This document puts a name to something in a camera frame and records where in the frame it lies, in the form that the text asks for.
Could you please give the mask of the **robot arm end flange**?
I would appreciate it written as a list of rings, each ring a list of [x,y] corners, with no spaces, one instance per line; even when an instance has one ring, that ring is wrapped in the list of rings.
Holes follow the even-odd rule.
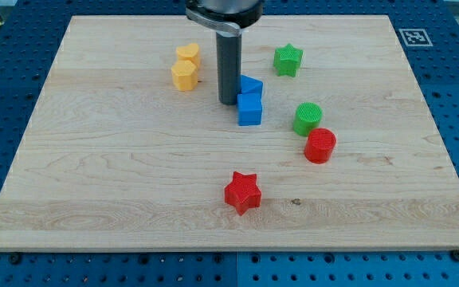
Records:
[[[186,0],[186,17],[216,32],[239,36],[263,14],[263,0]]]

